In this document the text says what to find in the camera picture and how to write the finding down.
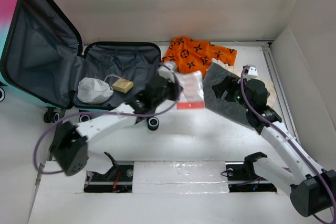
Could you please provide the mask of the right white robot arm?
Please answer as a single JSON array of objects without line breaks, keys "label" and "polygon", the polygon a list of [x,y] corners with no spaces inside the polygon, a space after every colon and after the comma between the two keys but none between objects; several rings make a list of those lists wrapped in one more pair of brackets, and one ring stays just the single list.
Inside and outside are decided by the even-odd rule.
[{"label": "right white robot arm", "polygon": [[239,104],[248,124],[266,140],[288,166],[278,166],[262,152],[244,158],[243,173],[247,178],[264,178],[284,191],[303,217],[335,208],[335,171],[326,170],[309,157],[287,131],[281,117],[267,105],[268,91],[256,79],[226,77],[212,86],[215,97]]}]

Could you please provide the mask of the grey plush blanket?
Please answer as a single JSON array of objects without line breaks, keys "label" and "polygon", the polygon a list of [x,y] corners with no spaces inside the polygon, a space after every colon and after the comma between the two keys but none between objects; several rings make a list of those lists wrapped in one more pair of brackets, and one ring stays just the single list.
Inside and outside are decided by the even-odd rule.
[{"label": "grey plush blanket", "polygon": [[[212,86],[221,83],[226,77],[239,76],[227,71],[216,63],[211,63],[203,80],[203,91],[205,107],[221,116],[224,116],[234,122],[252,127],[259,131],[262,125],[261,120],[250,110],[246,101],[244,103],[227,102],[224,99],[215,97]],[[267,90],[265,84],[257,79],[244,80],[243,96],[247,98],[249,104],[257,112],[262,109],[267,102]]]}]

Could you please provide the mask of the yellow small box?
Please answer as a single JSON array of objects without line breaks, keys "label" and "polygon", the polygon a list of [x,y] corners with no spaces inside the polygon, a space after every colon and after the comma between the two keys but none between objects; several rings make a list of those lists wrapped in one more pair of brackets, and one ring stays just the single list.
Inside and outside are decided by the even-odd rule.
[{"label": "yellow small box", "polygon": [[112,88],[118,92],[128,93],[134,86],[134,83],[130,80],[119,78],[112,84]]}]

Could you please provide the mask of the clear red zip bag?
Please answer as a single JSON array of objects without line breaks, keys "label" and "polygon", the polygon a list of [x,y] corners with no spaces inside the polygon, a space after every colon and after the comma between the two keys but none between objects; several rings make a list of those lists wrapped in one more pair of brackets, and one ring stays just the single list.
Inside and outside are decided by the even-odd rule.
[{"label": "clear red zip bag", "polygon": [[200,71],[188,74],[179,73],[177,78],[183,91],[176,108],[178,110],[205,108],[202,73]]}]

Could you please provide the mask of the white face mask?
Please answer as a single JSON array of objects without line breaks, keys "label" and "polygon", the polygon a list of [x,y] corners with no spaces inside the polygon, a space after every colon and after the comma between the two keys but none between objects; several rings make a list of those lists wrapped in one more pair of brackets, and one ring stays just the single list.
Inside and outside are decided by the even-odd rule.
[{"label": "white face mask", "polygon": [[106,81],[108,78],[116,78],[119,80],[120,77],[114,74],[109,74],[104,80],[84,77],[78,83],[77,99],[86,104],[102,104],[109,100],[113,93],[113,87]]}]

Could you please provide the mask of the orange patterned plush blanket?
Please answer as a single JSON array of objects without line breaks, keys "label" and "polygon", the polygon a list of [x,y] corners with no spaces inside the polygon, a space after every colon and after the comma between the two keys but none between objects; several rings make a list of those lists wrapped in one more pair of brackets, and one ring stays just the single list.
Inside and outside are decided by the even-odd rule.
[{"label": "orange patterned plush blanket", "polygon": [[218,46],[206,40],[182,36],[172,39],[161,61],[176,63],[176,71],[179,73],[188,74],[200,71],[202,76],[205,76],[213,59],[233,66],[236,56],[236,49]]}]

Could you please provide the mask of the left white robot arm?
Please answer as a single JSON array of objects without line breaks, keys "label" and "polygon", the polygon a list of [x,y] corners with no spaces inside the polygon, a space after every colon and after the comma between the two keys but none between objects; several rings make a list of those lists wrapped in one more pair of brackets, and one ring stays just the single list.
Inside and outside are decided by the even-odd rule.
[{"label": "left white robot arm", "polygon": [[61,135],[51,144],[50,151],[61,171],[73,176],[81,170],[96,172],[105,180],[117,175],[118,164],[108,152],[95,153],[90,147],[128,126],[157,116],[156,109],[165,100],[176,102],[183,88],[177,80],[154,77],[143,90],[111,111],[82,123],[67,121],[61,126]]}]

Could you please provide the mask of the teal pink suitcase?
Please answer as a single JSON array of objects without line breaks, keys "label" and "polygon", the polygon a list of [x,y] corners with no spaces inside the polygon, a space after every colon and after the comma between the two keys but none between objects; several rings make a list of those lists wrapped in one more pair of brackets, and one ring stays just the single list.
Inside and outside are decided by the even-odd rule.
[{"label": "teal pink suitcase", "polygon": [[[57,110],[112,110],[141,91],[156,75],[161,51],[150,42],[82,43],[76,27],[53,0],[1,0],[1,85],[47,108],[46,123]],[[113,84],[133,82],[127,93],[115,92],[100,104],[78,97],[85,78]]]}]

